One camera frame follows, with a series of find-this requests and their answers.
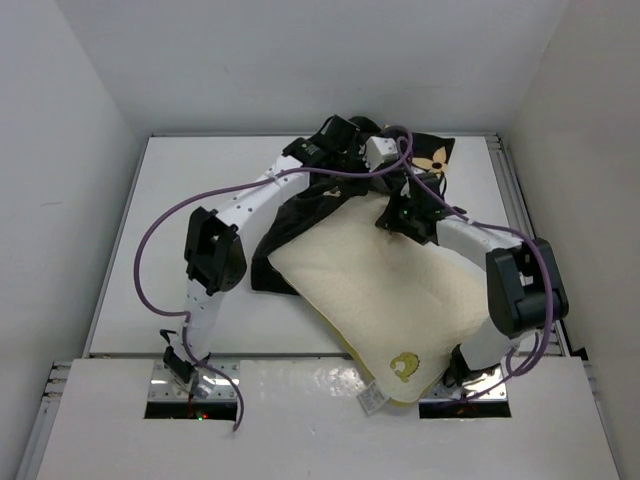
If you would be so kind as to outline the black floral plush pillowcase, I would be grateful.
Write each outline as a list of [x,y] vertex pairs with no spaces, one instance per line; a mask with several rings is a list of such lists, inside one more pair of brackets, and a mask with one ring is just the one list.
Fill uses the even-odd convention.
[[[397,140],[401,133],[382,133],[383,129],[368,118],[368,135],[382,136]],[[454,138],[442,138],[430,134],[412,133],[413,164],[420,180],[433,192],[444,199],[446,185],[443,179],[454,145]],[[312,174],[310,186],[281,206],[273,224],[258,244],[251,264],[251,287],[255,291],[298,296],[299,294],[285,281],[271,265],[268,256],[280,247],[311,229],[329,217],[350,198],[364,196],[369,192],[391,196],[393,190],[402,187],[408,174],[398,169],[371,179],[338,179]]]

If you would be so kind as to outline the cream pillow with yellow edge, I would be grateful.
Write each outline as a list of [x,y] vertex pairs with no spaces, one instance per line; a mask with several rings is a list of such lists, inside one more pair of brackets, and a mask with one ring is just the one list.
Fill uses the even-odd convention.
[[371,376],[358,396],[368,414],[418,401],[488,316],[482,280],[435,248],[376,227],[387,202],[352,198],[269,256]]

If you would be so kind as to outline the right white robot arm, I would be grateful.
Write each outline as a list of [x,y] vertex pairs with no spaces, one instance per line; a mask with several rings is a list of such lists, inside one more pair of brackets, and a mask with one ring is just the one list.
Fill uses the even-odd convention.
[[550,337],[552,324],[569,312],[569,301],[550,243],[508,227],[470,219],[445,204],[441,179],[411,172],[397,179],[377,227],[424,245],[452,250],[486,274],[488,317],[451,352],[447,387],[497,366],[528,334]]

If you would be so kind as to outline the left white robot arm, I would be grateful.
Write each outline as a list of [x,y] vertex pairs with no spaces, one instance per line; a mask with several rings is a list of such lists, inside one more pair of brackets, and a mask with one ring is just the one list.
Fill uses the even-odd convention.
[[245,275],[253,282],[266,265],[266,253],[294,238],[310,223],[297,205],[328,210],[320,194],[335,186],[366,192],[363,123],[329,118],[310,138],[298,138],[255,182],[229,188],[232,199],[219,208],[202,207],[189,218],[184,258],[188,299],[181,331],[163,331],[169,344],[163,361],[184,385],[198,383],[209,366],[209,336],[225,294]]

